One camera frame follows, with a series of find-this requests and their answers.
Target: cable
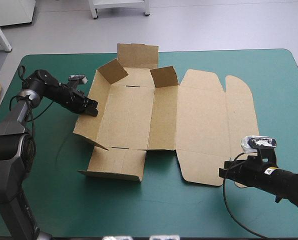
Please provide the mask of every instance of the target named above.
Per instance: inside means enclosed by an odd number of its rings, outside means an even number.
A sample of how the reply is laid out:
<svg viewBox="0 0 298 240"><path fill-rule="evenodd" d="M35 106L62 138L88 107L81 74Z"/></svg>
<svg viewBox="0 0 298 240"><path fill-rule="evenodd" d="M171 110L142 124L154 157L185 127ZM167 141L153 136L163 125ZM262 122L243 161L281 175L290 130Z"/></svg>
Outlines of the cable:
<svg viewBox="0 0 298 240"><path fill-rule="evenodd" d="M226 180L226 178L227 178L228 172L229 172L231 169L236 168L236 167L240 166L241 164L243 164L243 163L245 162L245 161L242 161L242 162L240 162L240 163L234 165L234 163L237 161L237 159L238 159L240 156L244 155L244 154L245 154L244 152L238 154L238 155L235 157L235 159L233 160L231 166L230 166L230 167L228 168L228 170L225 172L225 175L224 175L224 178L223 178L223 185L222 185L224 204L225 204L225 207L226 207L228 213L229 213L230 216L232 217L232 219L233 219L237 224L239 224L242 228L244 228L244 229L245 229L246 231L248 231L249 233L251 233L251 234L253 234L253 235L256 235L257 237L260 237L260 238L265 239L265 240L270 240L270 238L268 238L268 237L266 237L266 236L263 236L263 235L261 235L261 234L258 234L257 232L254 232L254 231L250 230L250 229L247 228L245 225L243 225L241 222L239 222L239 221L237 220L237 218L233 215L232 211L231 211L230 208L229 208L228 202L227 202L227 198L226 198L226 195L225 195L225 180Z"/></svg>
<svg viewBox="0 0 298 240"><path fill-rule="evenodd" d="M46 112L46 110L54 103L54 101L52 101L40 114L38 114L33 120L38 119L43 113Z"/></svg>
<svg viewBox="0 0 298 240"><path fill-rule="evenodd" d="M25 74L25 72L26 72L26 68L25 68L25 66L24 66L24 65L19 65L19 67L18 67L18 76L19 76L19 78L20 78L22 81L25 81L25 79L24 79L24 74Z"/></svg>

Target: green table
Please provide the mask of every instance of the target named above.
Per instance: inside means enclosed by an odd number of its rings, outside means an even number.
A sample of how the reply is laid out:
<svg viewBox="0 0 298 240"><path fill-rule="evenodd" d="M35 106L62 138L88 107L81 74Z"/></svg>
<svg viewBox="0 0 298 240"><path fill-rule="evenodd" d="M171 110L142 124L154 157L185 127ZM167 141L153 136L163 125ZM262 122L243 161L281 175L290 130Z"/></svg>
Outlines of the green table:
<svg viewBox="0 0 298 240"><path fill-rule="evenodd" d="M61 82L70 74L89 79L116 57L104 54L28 55L27 73L46 69ZM187 69L243 79L253 92L260 134L277 139L281 168L298 173L298 67L284 49L162 52L159 66L173 65L181 80ZM0 122L12 96L21 89L17 75L0 107ZM35 114L48 104L44 99ZM58 237L179 234L182 237L251 237L226 212L222 188L185 182L176 154L150 152L142 183L88 178L93 146L72 134L77 115L54 104L36 120L37 155L24 190L43 231ZM286 200L228 181L228 200L238 219L269 237L298 237L298 210ZM9 235L0 217L0 235Z"/></svg>

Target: cabinet leg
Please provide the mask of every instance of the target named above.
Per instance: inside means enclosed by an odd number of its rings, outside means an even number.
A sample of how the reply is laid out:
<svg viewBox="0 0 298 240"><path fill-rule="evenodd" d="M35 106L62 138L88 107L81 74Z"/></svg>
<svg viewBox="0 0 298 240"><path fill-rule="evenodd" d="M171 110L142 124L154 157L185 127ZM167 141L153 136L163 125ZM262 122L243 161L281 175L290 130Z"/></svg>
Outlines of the cabinet leg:
<svg viewBox="0 0 298 240"><path fill-rule="evenodd" d="M145 15L150 15L150 4L149 0L144 0Z"/></svg>

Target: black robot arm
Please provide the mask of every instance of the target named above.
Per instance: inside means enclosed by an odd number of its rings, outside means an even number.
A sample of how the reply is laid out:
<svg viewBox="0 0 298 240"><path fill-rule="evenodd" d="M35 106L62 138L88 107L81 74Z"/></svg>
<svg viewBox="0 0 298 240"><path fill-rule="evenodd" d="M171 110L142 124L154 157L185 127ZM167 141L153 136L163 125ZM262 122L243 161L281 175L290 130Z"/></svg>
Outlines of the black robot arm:
<svg viewBox="0 0 298 240"><path fill-rule="evenodd" d="M36 70L23 80L17 104L0 123L0 214L13 240L52 239L40 231L22 189L36 151L34 134L26 127L32 109L47 97L74 113L96 116L98 103L76 89L84 79L83 75L72 75L62 84L47 71Z"/></svg>
<svg viewBox="0 0 298 240"><path fill-rule="evenodd" d="M257 142L259 138L265 140L265 137L254 136L247 140L257 156L249 155L247 160L226 161L224 168L219 169L219 176L273 194L276 203L287 199L298 207L298 173L278 168L274 152L275 140L273 144L263 146Z"/></svg>

